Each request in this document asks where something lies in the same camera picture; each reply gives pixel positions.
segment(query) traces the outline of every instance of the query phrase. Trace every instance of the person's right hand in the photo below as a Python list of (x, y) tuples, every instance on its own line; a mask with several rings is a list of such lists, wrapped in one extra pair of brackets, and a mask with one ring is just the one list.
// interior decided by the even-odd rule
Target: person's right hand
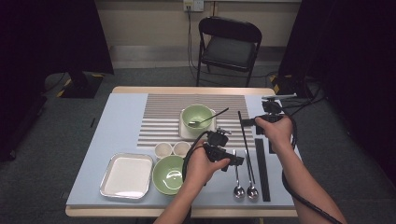
[(196, 144), (196, 149), (191, 155), (189, 164), (187, 166), (186, 182), (193, 182), (193, 186), (201, 187), (210, 180), (212, 175), (219, 169), (225, 167), (230, 159), (223, 159), (221, 161), (212, 162), (206, 156), (206, 152), (203, 147), (204, 141), (200, 140)]
[(260, 117), (255, 118), (256, 123), (264, 129), (264, 135), (274, 145), (273, 149), (281, 148), (282, 144), (290, 143), (292, 133), (291, 120), (284, 116), (281, 120), (271, 123)]

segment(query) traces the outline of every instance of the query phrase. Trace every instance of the chair back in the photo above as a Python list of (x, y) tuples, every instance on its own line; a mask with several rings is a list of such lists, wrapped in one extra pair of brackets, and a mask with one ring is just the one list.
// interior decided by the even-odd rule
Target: chair back
[(203, 34), (206, 34), (257, 43), (258, 46), (262, 42), (262, 32), (255, 25), (247, 21), (235, 21), (211, 16), (203, 18), (198, 28), (201, 39), (204, 38)]

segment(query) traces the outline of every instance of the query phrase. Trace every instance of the table edge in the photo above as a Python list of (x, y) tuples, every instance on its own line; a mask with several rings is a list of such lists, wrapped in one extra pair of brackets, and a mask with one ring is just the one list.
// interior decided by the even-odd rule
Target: table edge
[[(69, 217), (158, 217), (163, 208), (125, 208), (72, 206), (65, 209)], [(297, 217), (294, 206), (282, 208), (192, 208), (191, 217)]]

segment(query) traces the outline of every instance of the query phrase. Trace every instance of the striped placemat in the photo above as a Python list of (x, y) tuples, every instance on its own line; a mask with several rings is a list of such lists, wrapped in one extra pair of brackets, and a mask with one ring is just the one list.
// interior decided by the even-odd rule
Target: striped placemat
[[(229, 141), (225, 148), (244, 149), (244, 139), (238, 118), (248, 118), (248, 109), (243, 95), (201, 95), (201, 94), (149, 94), (143, 116), (137, 147), (154, 149), (160, 142), (174, 144), (178, 141), (192, 143), (194, 139), (185, 139), (179, 134), (181, 111), (189, 105), (206, 105), (215, 112), (226, 107), (230, 109), (217, 117), (216, 124), (232, 134), (227, 134)], [(254, 139), (250, 129), (245, 130), (247, 145), (254, 149)]]

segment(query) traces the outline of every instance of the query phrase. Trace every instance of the green bowl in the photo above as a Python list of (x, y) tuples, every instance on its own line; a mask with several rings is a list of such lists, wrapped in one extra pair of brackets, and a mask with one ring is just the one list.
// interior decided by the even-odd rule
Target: green bowl
[(181, 112), (183, 125), (190, 133), (202, 133), (212, 124), (212, 119), (209, 119), (196, 126), (190, 126), (191, 121), (202, 121), (212, 116), (212, 110), (205, 105), (190, 105)]
[(179, 156), (165, 157), (155, 164), (152, 182), (155, 188), (166, 195), (175, 195), (183, 184), (183, 159)]

